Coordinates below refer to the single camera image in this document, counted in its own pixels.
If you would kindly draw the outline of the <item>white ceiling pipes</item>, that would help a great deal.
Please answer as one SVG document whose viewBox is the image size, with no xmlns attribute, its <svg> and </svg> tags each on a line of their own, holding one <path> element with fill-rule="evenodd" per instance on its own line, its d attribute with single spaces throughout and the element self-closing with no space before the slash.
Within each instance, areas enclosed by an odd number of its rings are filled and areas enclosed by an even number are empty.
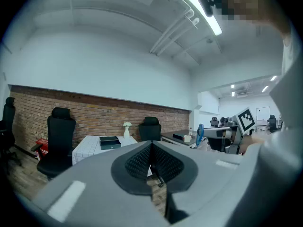
<svg viewBox="0 0 303 227">
<path fill-rule="evenodd" d="M 192 9 L 185 10 L 166 28 L 151 47 L 149 53 L 160 56 L 185 33 L 193 29 L 197 30 L 199 22 L 200 19 L 195 17 L 195 12 Z"/>
</svg>

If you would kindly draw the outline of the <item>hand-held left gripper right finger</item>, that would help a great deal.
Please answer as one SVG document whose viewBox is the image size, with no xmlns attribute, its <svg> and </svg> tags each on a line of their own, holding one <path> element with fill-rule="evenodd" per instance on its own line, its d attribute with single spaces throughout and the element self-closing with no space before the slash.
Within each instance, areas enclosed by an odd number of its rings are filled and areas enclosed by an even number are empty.
<svg viewBox="0 0 303 227">
<path fill-rule="evenodd" d="M 237 180 L 243 157 L 179 147 L 151 146 L 167 187 L 165 215 L 151 208 L 152 227 L 235 227 L 232 215 L 247 182 Z"/>
</svg>

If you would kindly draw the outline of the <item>person's right forearm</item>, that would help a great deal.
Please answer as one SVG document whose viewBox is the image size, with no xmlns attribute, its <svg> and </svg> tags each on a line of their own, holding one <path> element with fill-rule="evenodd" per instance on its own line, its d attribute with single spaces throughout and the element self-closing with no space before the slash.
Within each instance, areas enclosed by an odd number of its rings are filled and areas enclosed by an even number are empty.
<svg viewBox="0 0 303 227">
<path fill-rule="evenodd" d="M 251 135 L 245 135 L 240 143 L 239 154 L 245 154 L 250 145 L 262 144 L 264 141 L 265 140 L 261 138 L 254 138 Z"/>
</svg>

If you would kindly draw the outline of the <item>red box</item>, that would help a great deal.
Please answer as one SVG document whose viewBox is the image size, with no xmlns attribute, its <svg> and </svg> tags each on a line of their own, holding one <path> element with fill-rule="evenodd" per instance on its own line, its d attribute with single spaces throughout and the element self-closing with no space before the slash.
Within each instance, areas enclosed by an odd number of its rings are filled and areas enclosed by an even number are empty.
<svg viewBox="0 0 303 227">
<path fill-rule="evenodd" d="M 36 150 L 37 159 L 41 160 L 42 157 L 48 154 L 48 140 L 40 138 L 36 141 L 37 145 L 41 145 L 41 147 Z"/>
</svg>

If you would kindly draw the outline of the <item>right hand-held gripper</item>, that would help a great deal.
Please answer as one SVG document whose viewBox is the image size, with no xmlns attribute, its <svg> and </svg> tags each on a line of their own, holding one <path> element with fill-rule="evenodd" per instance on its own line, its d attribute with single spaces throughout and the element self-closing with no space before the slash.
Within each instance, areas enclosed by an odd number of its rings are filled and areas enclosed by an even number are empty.
<svg viewBox="0 0 303 227">
<path fill-rule="evenodd" d="M 249 107 L 226 118 L 225 127 L 204 128 L 204 137 L 222 139 L 222 150 L 228 154 L 238 154 L 246 134 L 255 128 L 255 118 Z"/>
</svg>

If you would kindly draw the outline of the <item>long ceiling light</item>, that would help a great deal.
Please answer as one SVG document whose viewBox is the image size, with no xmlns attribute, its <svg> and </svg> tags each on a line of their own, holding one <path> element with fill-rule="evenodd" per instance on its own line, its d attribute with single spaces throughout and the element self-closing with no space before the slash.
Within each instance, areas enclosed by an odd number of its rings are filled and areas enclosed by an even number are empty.
<svg viewBox="0 0 303 227">
<path fill-rule="evenodd" d="M 213 16 L 211 17 L 207 17 L 205 15 L 204 10 L 202 9 L 200 3 L 198 2 L 198 0 L 189 0 L 194 6 L 195 8 L 202 14 L 202 16 L 204 17 L 204 19 L 206 20 L 206 22 L 209 24 L 210 28 L 212 29 L 213 33 L 215 35 L 220 35 L 222 33 L 222 30 L 216 20 L 216 18 Z"/>
</svg>

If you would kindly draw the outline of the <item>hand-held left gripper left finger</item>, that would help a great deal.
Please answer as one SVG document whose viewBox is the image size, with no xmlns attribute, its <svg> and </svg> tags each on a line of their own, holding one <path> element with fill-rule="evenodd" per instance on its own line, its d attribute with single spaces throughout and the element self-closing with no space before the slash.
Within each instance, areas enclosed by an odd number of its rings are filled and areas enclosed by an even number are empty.
<svg viewBox="0 0 303 227">
<path fill-rule="evenodd" d="M 111 175 L 114 160 L 136 143 L 85 158 L 53 178 L 32 202 L 69 227 L 169 227 L 150 196 L 129 194 Z"/>
</svg>

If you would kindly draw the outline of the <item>person's white shirt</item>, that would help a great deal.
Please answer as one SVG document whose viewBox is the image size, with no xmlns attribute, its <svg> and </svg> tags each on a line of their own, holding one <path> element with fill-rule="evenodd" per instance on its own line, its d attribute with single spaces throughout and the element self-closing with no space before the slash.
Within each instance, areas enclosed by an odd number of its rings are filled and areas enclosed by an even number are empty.
<svg viewBox="0 0 303 227">
<path fill-rule="evenodd" d="M 283 118 L 264 142 L 238 207 L 253 227 L 303 227 L 303 42 L 284 40 L 282 78 L 270 93 Z"/>
</svg>

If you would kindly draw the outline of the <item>whiteboard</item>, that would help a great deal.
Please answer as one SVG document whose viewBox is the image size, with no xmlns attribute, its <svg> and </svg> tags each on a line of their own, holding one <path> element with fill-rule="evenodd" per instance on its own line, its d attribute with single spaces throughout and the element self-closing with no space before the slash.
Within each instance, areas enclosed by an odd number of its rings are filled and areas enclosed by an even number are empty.
<svg viewBox="0 0 303 227">
<path fill-rule="evenodd" d="M 264 121 L 270 118 L 270 107 L 261 107 L 256 109 L 257 121 Z"/>
</svg>

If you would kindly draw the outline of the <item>table with white grid cloth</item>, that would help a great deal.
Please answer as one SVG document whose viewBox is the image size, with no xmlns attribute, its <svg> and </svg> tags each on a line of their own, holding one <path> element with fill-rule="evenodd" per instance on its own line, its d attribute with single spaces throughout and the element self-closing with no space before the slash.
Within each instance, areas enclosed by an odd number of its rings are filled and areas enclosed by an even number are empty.
<svg viewBox="0 0 303 227">
<path fill-rule="evenodd" d="M 123 136 L 117 137 L 121 142 L 121 147 L 137 143 L 133 137 L 129 137 L 128 139 L 125 139 Z M 111 150 L 101 149 L 99 136 L 86 136 L 72 152 L 72 165 L 75 165 L 87 157 L 105 153 Z"/>
</svg>

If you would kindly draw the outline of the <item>dark desk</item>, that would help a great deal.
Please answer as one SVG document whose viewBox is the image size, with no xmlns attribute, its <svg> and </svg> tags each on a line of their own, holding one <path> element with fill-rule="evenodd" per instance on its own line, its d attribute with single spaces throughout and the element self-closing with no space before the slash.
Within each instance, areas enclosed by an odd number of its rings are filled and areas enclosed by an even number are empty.
<svg viewBox="0 0 303 227">
<path fill-rule="evenodd" d="M 189 130 L 179 130 L 179 131 L 172 131 L 172 132 L 164 132 L 161 133 L 161 141 L 173 143 L 179 146 L 184 146 L 187 148 L 196 148 L 196 138 L 192 138 L 190 143 L 185 143 L 182 140 L 178 140 L 172 137 L 173 133 L 181 133 L 181 134 L 189 134 Z"/>
</svg>

